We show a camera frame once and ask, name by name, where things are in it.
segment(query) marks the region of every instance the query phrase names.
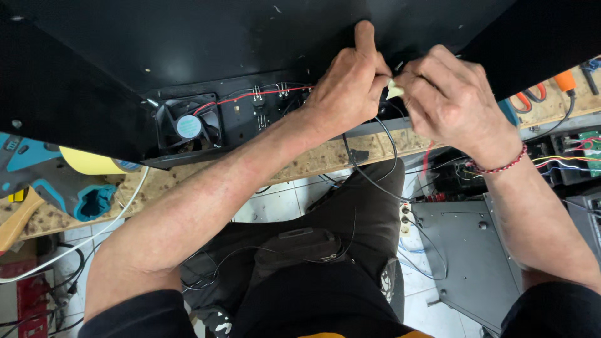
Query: circuit board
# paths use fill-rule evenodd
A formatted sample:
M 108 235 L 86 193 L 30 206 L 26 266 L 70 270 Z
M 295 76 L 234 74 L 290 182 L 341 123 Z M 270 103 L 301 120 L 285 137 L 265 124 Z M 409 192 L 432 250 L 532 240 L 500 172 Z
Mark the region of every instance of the circuit board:
M 599 134 L 599 131 L 592 131 L 579 133 L 578 137 L 580 140 L 586 140 L 587 138 L 599 137 L 600 135 L 601 134 Z M 601 142 L 593 141 L 592 144 L 585 144 L 583 148 L 585 149 L 584 156 L 601 160 Z M 589 169 L 601 170 L 601 161 L 591 161 L 587 162 L 587 164 Z M 599 176 L 601 176 L 601 171 L 591 171 L 591 177 Z

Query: bracelet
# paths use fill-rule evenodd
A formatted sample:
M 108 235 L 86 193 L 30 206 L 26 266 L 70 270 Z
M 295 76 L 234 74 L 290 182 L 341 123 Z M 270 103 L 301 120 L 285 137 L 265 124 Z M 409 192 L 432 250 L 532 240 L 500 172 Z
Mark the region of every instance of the bracelet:
M 515 160 L 513 160 L 511 163 L 509 163 L 508 165 L 506 165 L 504 167 L 500 167 L 500 168 L 496 168 L 496 169 L 491 169 L 491 170 L 484 169 L 481 166 L 477 165 L 476 162 L 474 162 L 474 160 L 467 162 L 465 165 L 467 167 L 473 167 L 474 171 L 478 174 L 494 174 L 494 173 L 498 173 L 499 171 L 507 170 L 507 169 L 513 167 L 514 165 L 516 165 L 526 155 L 526 150 L 528 150 L 528 146 L 526 146 L 526 144 L 523 144 L 522 152 L 516 157 Z

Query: blue power tool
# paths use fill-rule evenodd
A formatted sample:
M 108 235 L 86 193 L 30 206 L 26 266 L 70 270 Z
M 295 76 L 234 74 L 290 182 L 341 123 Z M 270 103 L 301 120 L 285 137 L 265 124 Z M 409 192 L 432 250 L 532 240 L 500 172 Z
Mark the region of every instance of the blue power tool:
M 91 221 L 111 208 L 117 188 L 101 175 L 75 171 L 58 146 L 0 132 L 0 198 L 28 186 L 78 221 Z

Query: tape piece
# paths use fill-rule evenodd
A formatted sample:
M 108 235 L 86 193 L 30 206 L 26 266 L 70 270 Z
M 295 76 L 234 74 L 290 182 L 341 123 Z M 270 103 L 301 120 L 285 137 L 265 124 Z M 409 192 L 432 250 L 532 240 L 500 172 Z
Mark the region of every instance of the tape piece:
M 390 81 L 388 81 L 388 96 L 386 96 L 386 100 L 390 100 L 393 97 L 401 96 L 403 94 L 405 94 L 405 90 L 397 86 L 393 79 L 390 79 Z
M 142 166 L 136 163 L 120 161 L 102 155 L 60 147 L 65 161 L 73 169 L 86 175 L 128 174 L 138 171 Z

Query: man's right hand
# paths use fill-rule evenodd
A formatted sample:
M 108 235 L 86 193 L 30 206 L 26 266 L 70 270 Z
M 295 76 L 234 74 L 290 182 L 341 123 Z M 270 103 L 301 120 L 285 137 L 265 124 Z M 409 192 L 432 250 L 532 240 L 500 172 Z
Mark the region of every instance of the man's right hand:
M 437 45 L 394 80 L 405 90 L 402 99 L 418 135 L 465 152 L 485 169 L 502 167 L 522 151 L 481 65 Z

